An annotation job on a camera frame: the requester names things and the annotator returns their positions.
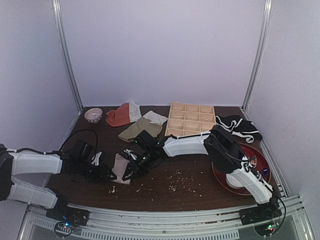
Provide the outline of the mauve and cream underwear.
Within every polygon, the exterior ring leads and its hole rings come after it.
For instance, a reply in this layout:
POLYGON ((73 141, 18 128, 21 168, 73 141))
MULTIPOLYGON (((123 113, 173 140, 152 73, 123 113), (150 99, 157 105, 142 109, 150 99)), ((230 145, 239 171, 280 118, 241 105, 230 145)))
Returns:
POLYGON ((130 185, 131 180, 123 180, 124 173, 126 171, 127 165, 130 161, 122 157, 120 154, 115 155, 114 166, 112 172, 116 175, 116 179, 112 182, 122 185, 130 185))

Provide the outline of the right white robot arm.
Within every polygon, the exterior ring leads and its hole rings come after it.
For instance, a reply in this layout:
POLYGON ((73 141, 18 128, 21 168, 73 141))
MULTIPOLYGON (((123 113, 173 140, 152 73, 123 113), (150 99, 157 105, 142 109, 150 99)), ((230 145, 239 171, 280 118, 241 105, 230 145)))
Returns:
POLYGON ((169 135, 162 138, 153 137, 146 130, 142 130, 134 138, 134 142, 144 152, 137 154, 124 150, 120 153, 129 161, 122 176, 124 181, 148 173, 157 160, 182 155, 206 155, 218 172, 235 179, 254 197, 257 205, 239 212, 243 225, 271 220, 286 214, 279 207, 278 194, 264 180, 263 174, 254 168, 254 157, 247 156, 232 134, 220 125, 198 134, 169 135))

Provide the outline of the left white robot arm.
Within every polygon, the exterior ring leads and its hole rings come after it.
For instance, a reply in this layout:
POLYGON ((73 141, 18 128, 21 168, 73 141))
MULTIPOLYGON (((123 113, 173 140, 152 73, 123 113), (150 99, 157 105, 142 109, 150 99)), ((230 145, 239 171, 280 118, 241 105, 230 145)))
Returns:
POLYGON ((94 147, 77 140, 67 150, 50 152, 32 148, 9 149, 0 146, 0 199, 13 200, 29 205, 37 205, 58 218, 67 219, 71 209, 65 196, 57 190, 40 187, 18 179, 23 174, 80 175, 99 183, 115 180, 117 176, 102 162, 103 152, 94 152, 94 147))

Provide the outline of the olive green underwear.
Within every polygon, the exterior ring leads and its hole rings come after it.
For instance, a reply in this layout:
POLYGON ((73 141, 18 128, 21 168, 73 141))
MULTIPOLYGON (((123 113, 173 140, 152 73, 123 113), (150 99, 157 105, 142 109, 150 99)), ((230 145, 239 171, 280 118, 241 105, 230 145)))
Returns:
POLYGON ((118 138, 124 142, 134 141, 142 131, 147 131, 152 137, 157 137, 163 129, 163 124, 168 121, 168 117, 160 115, 152 110, 148 111, 135 123, 118 135, 118 138))

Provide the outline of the orange underwear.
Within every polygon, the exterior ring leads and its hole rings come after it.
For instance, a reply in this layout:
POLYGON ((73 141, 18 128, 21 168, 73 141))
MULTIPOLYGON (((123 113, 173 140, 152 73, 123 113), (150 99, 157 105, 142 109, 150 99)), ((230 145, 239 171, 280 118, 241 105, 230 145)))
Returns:
POLYGON ((122 104, 116 110, 106 113, 106 122, 112 127, 120 127, 134 123, 142 117, 140 105, 133 102, 122 104))

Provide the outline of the small patterned bowl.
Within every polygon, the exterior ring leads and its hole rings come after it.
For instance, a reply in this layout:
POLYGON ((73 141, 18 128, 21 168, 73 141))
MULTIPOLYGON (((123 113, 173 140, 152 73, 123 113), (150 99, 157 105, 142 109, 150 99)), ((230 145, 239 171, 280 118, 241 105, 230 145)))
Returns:
POLYGON ((84 118, 92 124, 98 123, 102 119, 103 110, 101 108, 91 108, 84 114, 84 118))

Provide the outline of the wooden compartment tray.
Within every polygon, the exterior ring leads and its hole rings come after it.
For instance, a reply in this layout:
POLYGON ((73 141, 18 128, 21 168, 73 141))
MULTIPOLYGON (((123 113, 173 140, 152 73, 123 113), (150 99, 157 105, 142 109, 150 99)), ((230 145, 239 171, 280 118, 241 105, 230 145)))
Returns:
POLYGON ((216 125, 215 108, 211 105, 172 102, 165 136, 195 135, 211 130, 216 125))

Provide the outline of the white bowl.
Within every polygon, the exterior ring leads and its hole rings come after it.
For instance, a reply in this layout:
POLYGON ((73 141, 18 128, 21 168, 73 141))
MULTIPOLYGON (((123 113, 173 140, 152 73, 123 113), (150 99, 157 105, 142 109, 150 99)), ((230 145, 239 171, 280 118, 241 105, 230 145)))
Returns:
POLYGON ((225 180, 227 185, 233 189, 241 189, 245 187, 239 180, 230 174, 226 174, 225 180))

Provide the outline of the black and white garment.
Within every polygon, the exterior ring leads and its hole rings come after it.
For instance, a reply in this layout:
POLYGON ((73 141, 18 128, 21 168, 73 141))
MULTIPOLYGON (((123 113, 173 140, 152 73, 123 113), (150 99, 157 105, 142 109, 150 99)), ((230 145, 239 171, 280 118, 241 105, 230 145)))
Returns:
POLYGON ((248 144, 263 140, 263 136, 253 123, 240 115, 229 115, 226 117, 216 115, 215 120, 217 125, 233 136, 244 139, 248 144))

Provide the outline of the round red tray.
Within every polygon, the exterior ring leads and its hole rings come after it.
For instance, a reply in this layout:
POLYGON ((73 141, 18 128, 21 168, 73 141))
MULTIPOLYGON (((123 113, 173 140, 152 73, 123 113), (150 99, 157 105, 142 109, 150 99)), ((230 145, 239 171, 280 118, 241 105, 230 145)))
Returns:
MULTIPOLYGON (((254 148, 251 145, 248 144, 244 144, 244 143, 240 143, 245 155, 247 157, 252 157, 252 156, 256 156, 257 157, 257 167, 255 168, 257 171, 261 171, 264 168, 269 168, 269 175, 266 177, 263 177, 263 179, 269 184, 272 178, 272 173, 271 173, 271 169, 269 167, 269 164, 266 160, 266 158, 264 157, 264 155, 256 148, 254 148)), ((216 167, 214 166, 214 164, 211 164, 212 166, 212 171, 214 173, 215 178, 218 180, 218 182, 224 187, 226 188, 228 191, 237 194, 237 195, 241 195, 241 196, 251 196, 251 193, 244 187, 244 188, 240 188, 240 189, 234 189, 231 188, 227 182, 226 182, 226 174, 225 173, 221 173, 219 172, 216 167)))

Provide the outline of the red floral dish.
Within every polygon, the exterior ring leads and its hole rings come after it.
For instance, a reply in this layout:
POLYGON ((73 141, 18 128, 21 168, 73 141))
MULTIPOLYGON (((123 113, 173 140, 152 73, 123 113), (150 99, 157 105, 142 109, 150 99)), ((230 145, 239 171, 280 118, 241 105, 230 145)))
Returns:
POLYGON ((248 159, 248 162, 252 168, 256 168, 258 166, 258 159, 256 155, 251 156, 248 159))

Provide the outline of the purple spoon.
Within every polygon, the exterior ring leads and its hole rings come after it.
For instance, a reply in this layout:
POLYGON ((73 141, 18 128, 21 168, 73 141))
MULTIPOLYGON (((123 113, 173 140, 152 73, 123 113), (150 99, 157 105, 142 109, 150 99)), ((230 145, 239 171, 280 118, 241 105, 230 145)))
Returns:
POLYGON ((268 176, 270 174, 270 169, 269 168, 263 168, 261 171, 260 171, 260 174, 262 175, 263 178, 265 178, 266 176, 268 176))

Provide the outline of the front aluminium rail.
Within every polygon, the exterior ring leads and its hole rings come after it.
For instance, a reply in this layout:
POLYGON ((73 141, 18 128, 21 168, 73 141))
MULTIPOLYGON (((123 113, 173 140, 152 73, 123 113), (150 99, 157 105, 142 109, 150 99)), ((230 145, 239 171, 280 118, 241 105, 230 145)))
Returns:
MULTIPOLYGON (((258 223, 242 224, 239 211, 255 205, 148 212, 70 204, 88 210, 89 216, 87 225, 77 228, 66 240, 314 240, 300 196, 283 198, 283 202, 285 220, 271 237, 258 235, 258 223)), ((46 217, 42 209, 29 209, 18 240, 61 240, 53 230, 57 221, 46 217)))

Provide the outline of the right aluminium frame post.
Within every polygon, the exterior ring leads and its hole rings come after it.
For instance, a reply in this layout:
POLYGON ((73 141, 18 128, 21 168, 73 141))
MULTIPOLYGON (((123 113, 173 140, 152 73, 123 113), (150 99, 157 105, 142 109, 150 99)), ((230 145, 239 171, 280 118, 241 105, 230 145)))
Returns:
POLYGON ((264 1, 264 10, 263 10, 257 50, 256 50, 254 62, 253 62, 253 67, 252 67, 248 87, 247 87, 244 101, 242 104, 242 111, 245 114, 248 114, 250 111, 250 106, 253 102, 253 98, 258 86, 258 81, 259 81, 259 77, 260 77, 262 65, 263 65, 262 60, 263 60, 264 53, 266 51, 269 32, 270 32, 273 3, 274 3, 273 0, 264 1))

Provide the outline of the aluminium frame post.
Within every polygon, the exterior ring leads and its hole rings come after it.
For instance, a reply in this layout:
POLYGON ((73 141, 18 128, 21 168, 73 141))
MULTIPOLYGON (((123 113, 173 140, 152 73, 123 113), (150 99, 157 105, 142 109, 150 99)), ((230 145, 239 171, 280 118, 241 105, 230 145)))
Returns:
POLYGON ((63 16, 62 16, 62 8, 61 8, 61 1, 60 0, 52 0, 52 7, 53 7, 53 14, 54 14, 54 20, 57 28, 57 34, 60 42, 60 47, 62 51, 64 66, 67 73, 67 78, 69 81, 69 85, 71 87, 72 96, 74 98, 77 111, 81 113, 84 109, 79 89, 76 83, 75 74, 72 67, 72 62, 68 50, 68 44, 64 29, 64 23, 63 23, 63 16))
POLYGON ((256 50, 254 62, 253 62, 253 67, 252 67, 248 87, 247 87, 244 101, 242 104, 242 111, 245 114, 248 114, 250 111, 250 106, 253 102, 253 98, 258 86, 258 81, 259 81, 259 77, 260 77, 262 65, 263 65, 262 60, 263 60, 264 53, 266 51, 269 32, 270 32, 273 3, 274 3, 273 0, 264 1, 264 10, 263 10, 257 50, 256 50))

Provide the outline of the left aluminium frame post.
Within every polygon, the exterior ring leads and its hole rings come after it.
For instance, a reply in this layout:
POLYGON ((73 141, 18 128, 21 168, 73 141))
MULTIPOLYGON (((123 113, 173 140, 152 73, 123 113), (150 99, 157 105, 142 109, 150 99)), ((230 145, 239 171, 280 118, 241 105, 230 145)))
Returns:
POLYGON ((62 8, 61 8, 61 1, 60 0, 52 0, 52 7, 53 7, 53 14, 54 14, 54 20, 57 28, 57 34, 60 42, 60 47, 62 51, 64 66, 67 73, 67 78, 69 81, 69 85, 71 87, 72 96, 74 98, 77 111, 81 113, 84 109, 79 89, 76 83, 75 74, 72 67, 72 62, 68 50, 68 44, 64 29, 64 23, 63 23, 63 16, 62 16, 62 8))

